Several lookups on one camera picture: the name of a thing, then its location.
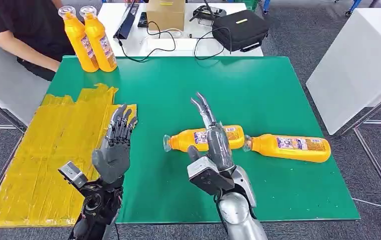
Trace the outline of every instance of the yellow taped area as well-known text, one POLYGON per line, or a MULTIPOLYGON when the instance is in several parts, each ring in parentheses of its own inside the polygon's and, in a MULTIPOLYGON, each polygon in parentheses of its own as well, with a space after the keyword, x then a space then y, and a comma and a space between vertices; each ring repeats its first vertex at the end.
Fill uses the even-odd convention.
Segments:
MULTIPOLYGON (((37 109, 0 186, 0 227, 72 226, 83 196, 58 172, 72 161, 89 180, 98 178, 92 151, 101 145, 115 109, 117 89, 97 84, 68 95, 47 94, 37 109)), ((129 120, 137 115, 132 109, 129 120)))

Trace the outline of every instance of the bottle label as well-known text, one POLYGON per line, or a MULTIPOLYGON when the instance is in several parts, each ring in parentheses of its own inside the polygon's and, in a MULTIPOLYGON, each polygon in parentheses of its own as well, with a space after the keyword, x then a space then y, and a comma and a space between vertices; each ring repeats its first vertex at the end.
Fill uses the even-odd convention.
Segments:
POLYGON ((113 68, 117 64, 117 61, 116 56, 114 56, 113 49, 111 48, 110 42, 108 41, 107 35, 103 36, 99 42, 102 46, 105 57, 108 60, 109 66, 113 68))
POLYGON ((93 58, 95 54, 94 54, 94 50, 91 47, 91 43, 89 42, 88 36, 85 35, 80 40, 80 42, 83 45, 84 49, 86 49, 86 52, 87 52, 87 55, 89 56, 89 58, 93 58))
MULTIPOLYGON (((226 132, 227 139, 236 140, 239 138, 239 133, 236 131, 236 127, 225 127, 224 131, 226 132)), ((193 133, 196 144, 206 144, 207 140, 207 131, 197 131, 193 133)))
POLYGON ((280 149, 326 151, 325 144, 317 138, 277 137, 276 139, 280 149))

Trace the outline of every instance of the yellow bottle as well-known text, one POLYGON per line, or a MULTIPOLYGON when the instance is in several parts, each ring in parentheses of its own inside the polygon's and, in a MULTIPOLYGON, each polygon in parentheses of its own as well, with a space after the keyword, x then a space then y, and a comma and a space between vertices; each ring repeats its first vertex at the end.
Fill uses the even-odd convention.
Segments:
POLYGON ((331 155, 331 146, 326 139, 272 134, 263 134, 257 137, 245 135, 243 150, 245 152, 252 150, 268 157, 315 163, 323 163, 331 155))
MULTIPOLYGON (((239 125, 223 126, 231 149, 239 149, 244 145, 244 130, 239 125)), ((188 152, 189 146, 193 145, 200 152, 208 151, 207 131, 205 128, 184 130, 175 136, 164 135, 164 150, 171 149, 188 152)))
POLYGON ((93 6, 80 9, 84 18, 84 28, 89 37, 90 45, 96 55, 99 68, 104 72, 112 72, 117 67, 116 56, 105 34, 105 27, 97 18, 97 10, 93 6))
POLYGON ((76 9, 72 6, 63 6, 58 10, 58 14, 64 20, 65 33, 77 55, 81 68, 86 72, 96 72, 99 69, 98 62, 88 36, 86 36, 85 26, 76 17, 76 9))

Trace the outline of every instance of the black case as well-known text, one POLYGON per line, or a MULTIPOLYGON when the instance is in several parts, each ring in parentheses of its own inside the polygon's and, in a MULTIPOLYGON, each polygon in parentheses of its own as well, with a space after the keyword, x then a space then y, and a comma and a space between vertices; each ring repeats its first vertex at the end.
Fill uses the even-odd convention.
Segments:
POLYGON ((212 29, 212 36, 227 50, 247 52, 261 45, 269 31, 269 24, 254 12, 243 10, 217 18, 212 23, 212 29))

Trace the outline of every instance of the person's arm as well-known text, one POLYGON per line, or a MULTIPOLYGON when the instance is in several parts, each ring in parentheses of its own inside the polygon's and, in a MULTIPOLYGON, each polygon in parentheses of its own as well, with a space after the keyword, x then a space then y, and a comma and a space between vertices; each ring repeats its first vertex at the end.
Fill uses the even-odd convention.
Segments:
POLYGON ((54 72, 56 72, 60 66, 59 61, 34 50, 23 41, 15 38, 13 33, 9 30, 0 32, 0 47, 19 58, 54 72))
POLYGON ((55 5, 56 9, 60 9, 63 6, 63 2, 61 0, 52 0, 52 2, 55 5))

